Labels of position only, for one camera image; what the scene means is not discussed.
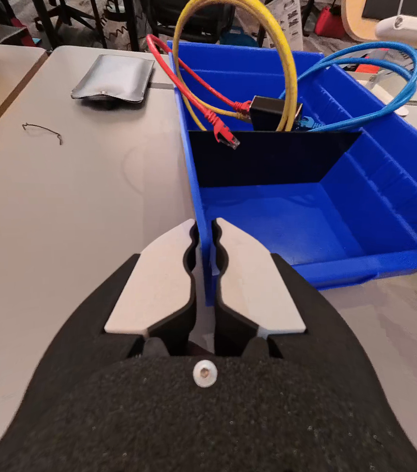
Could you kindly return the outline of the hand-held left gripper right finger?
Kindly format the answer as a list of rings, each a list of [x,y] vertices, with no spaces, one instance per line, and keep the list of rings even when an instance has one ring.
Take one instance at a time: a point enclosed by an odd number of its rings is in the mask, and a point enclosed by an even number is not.
[[[240,356],[255,338],[305,334],[307,327],[271,252],[224,218],[212,221],[216,266],[214,348]]]

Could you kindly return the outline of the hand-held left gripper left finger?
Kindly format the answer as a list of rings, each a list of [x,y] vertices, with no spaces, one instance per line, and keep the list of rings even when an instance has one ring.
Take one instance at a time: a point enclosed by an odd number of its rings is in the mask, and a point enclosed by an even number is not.
[[[187,219],[138,254],[105,332],[159,338],[171,355],[184,354],[196,322],[197,245],[197,223]]]

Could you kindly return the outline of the blue plastic bin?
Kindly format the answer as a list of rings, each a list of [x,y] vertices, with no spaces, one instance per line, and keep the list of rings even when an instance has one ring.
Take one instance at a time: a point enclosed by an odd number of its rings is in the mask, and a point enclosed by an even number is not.
[[[417,272],[413,126],[396,114],[365,125],[319,183],[204,188],[189,141],[189,131],[201,130],[181,93],[175,90],[175,95],[208,306],[213,305],[219,274],[211,231],[216,218],[252,235],[318,289]],[[222,120],[236,138],[239,131],[253,131],[235,118]]]

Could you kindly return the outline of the black ethernet splitter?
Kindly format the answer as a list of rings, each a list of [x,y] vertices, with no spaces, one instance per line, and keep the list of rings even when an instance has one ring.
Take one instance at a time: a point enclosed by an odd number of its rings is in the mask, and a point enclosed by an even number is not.
[[[285,99],[255,95],[249,108],[249,118],[255,132],[274,132],[280,124]]]

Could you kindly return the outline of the black bin divider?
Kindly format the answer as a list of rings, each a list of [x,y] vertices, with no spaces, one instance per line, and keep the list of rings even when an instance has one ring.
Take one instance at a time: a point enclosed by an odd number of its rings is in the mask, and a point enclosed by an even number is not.
[[[213,132],[189,131],[200,187],[319,183],[361,132],[239,131],[234,150]]]

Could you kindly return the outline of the black pouch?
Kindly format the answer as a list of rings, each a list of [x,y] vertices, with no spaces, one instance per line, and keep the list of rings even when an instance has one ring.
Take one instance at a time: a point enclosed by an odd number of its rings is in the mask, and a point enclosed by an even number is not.
[[[154,60],[99,55],[72,89],[74,100],[117,100],[139,104],[144,100]]]

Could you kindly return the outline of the blue bag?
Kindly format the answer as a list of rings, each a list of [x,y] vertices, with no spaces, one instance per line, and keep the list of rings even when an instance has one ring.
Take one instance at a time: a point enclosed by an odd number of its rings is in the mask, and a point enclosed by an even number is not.
[[[242,27],[232,26],[229,31],[221,34],[219,44],[243,46],[243,47],[258,47],[257,40],[249,34],[245,33]]]

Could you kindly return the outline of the printed paper sign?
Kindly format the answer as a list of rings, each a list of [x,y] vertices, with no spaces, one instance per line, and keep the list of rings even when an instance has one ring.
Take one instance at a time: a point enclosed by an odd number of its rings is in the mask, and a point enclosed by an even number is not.
[[[266,6],[281,26],[291,50],[303,51],[300,1],[274,0]]]

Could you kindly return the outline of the red storage box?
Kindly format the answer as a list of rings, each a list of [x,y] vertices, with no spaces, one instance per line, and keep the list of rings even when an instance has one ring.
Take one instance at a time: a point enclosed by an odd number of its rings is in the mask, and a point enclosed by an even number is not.
[[[317,36],[341,39],[346,35],[341,17],[341,6],[325,6],[318,16],[314,33]]]

